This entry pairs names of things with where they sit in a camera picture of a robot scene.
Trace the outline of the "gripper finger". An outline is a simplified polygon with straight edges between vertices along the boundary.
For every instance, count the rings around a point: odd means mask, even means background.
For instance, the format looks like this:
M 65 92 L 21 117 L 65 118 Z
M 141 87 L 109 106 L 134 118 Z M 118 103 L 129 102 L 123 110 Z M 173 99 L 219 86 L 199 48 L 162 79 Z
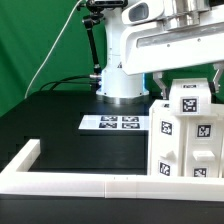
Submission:
M 161 96 L 164 99 L 168 99 L 168 88 L 165 85 L 165 83 L 163 82 L 162 78 L 163 78 L 162 72 L 154 72 L 153 73 L 153 80 L 157 84 L 157 86 L 160 88 Z
M 214 78 L 213 78 L 213 84 L 214 84 L 214 92 L 218 93 L 220 89 L 219 80 L 224 73 L 224 61 L 219 63 L 214 63 L 213 68 L 216 71 Z

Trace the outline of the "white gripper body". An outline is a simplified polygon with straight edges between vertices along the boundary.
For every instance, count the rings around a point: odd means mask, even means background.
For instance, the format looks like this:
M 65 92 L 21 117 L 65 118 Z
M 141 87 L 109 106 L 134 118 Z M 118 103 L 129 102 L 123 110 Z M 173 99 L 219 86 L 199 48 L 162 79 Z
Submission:
M 224 60 L 224 13 L 202 13 L 199 26 L 165 31 L 159 22 L 128 27 L 121 37 L 126 74 L 151 73 Z

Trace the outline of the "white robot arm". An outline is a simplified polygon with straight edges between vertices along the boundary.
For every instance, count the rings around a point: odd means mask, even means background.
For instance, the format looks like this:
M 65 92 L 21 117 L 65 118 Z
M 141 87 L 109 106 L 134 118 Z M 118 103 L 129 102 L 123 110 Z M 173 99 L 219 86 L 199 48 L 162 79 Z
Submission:
M 112 103 L 148 95 L 144 75 L 208 63 L 224 64 L 224 2 L 128 0 L 103 9 L 107 64 L 97 95 Z

